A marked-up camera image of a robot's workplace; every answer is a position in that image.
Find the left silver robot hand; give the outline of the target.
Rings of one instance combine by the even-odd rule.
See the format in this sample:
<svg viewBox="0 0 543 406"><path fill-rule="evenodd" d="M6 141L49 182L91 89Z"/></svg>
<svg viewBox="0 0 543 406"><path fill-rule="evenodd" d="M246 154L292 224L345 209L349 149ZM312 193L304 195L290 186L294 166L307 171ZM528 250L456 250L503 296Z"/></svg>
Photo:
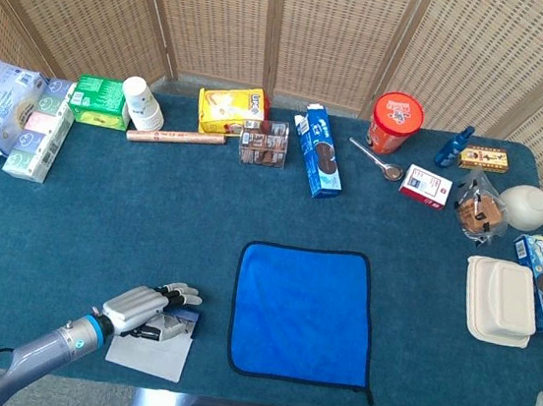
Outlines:
<svg viewBox="0 0 543 406"><path fill-rule="evenodd" d="M202 300L198 290L186 283L139 286L106 301L100 312L110 320L113 334L120 336L140 328L165 309L199 306Z"/></svg>

